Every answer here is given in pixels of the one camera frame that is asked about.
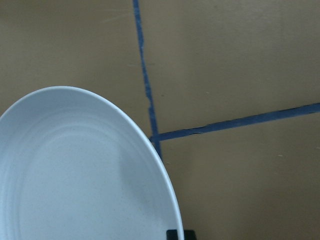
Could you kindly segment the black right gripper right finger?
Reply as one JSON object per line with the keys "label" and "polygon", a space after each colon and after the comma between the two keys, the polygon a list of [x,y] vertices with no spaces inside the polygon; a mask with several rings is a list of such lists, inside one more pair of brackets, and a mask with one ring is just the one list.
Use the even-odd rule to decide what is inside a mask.
{"label": "black right gripper right finger", "polygon": [[196,240],[196,232],[192,229],[185,229],[184,233],[184,240]]}

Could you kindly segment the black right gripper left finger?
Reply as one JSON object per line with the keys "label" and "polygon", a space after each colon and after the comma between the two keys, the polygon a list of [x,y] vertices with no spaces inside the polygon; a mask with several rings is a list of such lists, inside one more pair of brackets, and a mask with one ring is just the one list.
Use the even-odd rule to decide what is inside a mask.
{"label": "black right gripper left finger", "polygon": [[176,229],[168,229],[166,231],[166,239],[167,240],[177,240],[177,230]]}

